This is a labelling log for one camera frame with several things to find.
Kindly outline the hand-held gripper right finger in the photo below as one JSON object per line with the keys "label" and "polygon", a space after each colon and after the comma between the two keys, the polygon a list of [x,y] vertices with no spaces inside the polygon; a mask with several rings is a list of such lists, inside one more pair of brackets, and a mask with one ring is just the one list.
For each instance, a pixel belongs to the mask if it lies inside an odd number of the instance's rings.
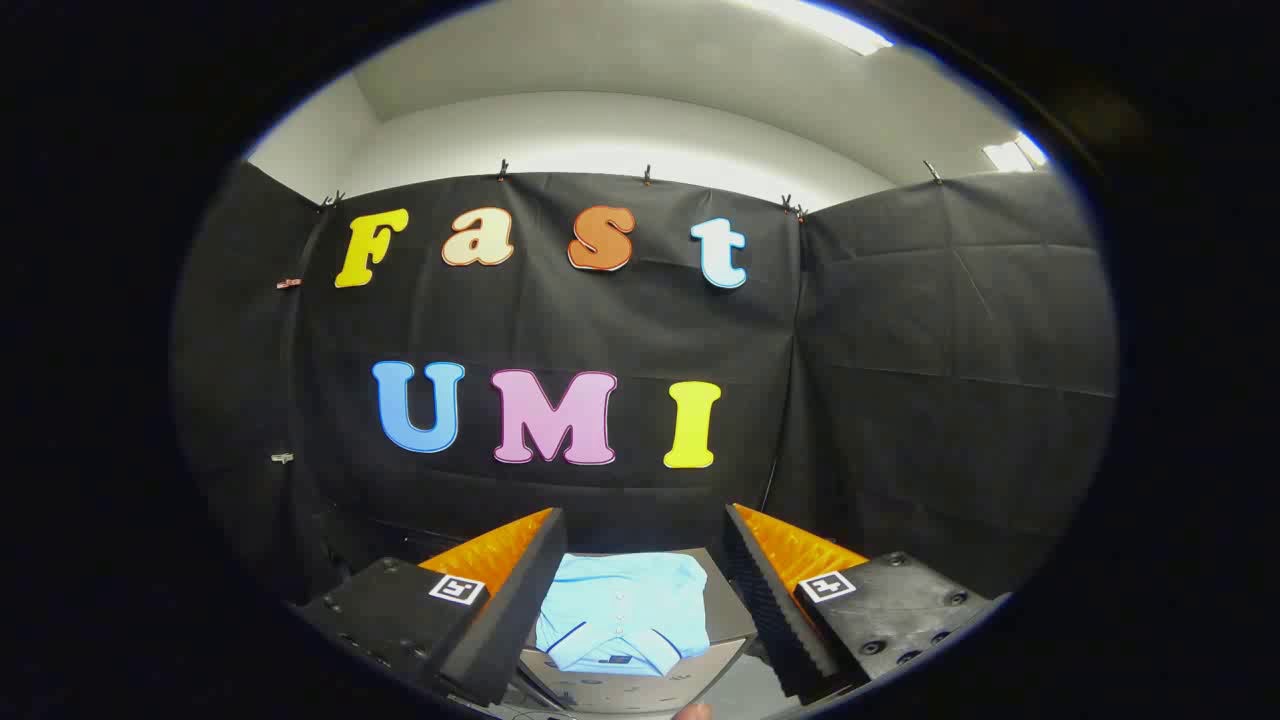
{"label": "hand-held gripper right finger", "polygon": [[988,598],[905,552],[867,557],[740,503],[724,559],[783,693],[827,700],[920,664],[984,621]]}

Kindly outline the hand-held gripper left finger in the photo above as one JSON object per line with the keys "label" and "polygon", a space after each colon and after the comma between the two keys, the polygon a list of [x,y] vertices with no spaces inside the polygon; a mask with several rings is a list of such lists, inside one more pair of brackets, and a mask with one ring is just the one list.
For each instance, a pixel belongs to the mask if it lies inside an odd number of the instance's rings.
{"label": "hand-held gripper left finger", "polygon": [[293,609],[365,666],[422,694],[500,701],[567,547],[548,507],[431,559],[385,556]]}

